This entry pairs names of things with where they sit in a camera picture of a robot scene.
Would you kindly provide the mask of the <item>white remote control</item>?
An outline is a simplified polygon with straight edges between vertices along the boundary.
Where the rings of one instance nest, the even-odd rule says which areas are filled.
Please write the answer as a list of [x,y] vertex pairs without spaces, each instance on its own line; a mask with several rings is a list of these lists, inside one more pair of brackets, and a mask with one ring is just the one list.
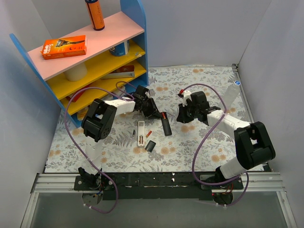
[[139,121],[138,129],[137,129],[137,146],[144,147],[144,145],[145,145],[145,122]]

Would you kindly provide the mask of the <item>black remote control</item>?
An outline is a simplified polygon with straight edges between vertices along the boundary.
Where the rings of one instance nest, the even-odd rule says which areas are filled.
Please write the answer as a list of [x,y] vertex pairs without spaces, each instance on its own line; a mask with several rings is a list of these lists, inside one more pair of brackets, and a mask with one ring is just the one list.
[[164,112],[164,113],[166,115],[166,119],[163,119],[163,117],[161,118],[164,134],[165,134],[165,136],[170,136],[170,135],[172,135],[170,123],[169,123],[169,120],[167,118],[166,112]]

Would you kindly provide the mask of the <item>black battery cover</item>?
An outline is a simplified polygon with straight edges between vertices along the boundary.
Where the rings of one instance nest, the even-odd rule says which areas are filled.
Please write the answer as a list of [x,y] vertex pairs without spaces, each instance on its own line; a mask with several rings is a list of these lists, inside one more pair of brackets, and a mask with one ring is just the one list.
[[156,143],[154,141],[149,141],[148,144],[145,147],[145,150],[148,152],[152,152],[154,147],[155,147]]

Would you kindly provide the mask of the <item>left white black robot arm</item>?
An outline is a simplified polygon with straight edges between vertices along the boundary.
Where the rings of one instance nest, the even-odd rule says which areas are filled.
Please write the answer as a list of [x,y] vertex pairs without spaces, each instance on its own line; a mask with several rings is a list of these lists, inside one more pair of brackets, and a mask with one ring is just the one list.
[[139,111],[147,119],[160,119],[162,114],[157,109],[150,91],[141,85],[135,92],[126,98],[103,101],[95,99],[89,106],[82,120],[81,127],[86,139],[85,167],[80,167],[78,172],[85,185],[96,190],[101,186],[100,160],[105,138],[109,135],[116,116]]

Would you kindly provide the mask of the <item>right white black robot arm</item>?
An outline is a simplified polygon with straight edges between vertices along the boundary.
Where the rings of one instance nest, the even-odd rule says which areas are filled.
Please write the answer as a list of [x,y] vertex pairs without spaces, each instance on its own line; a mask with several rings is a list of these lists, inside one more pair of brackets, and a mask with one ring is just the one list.
[[219,107],[210,106],[204,92],[181,90],[177,121],[183,124],[198,121],[218,129],[234,139],[236,156],[216,168],[213,178],[199,181],[204,185],[217,185],[221,189],[231,185],[240,174],[276,156],[275,149],[262,122],[249,123],[224,113]]

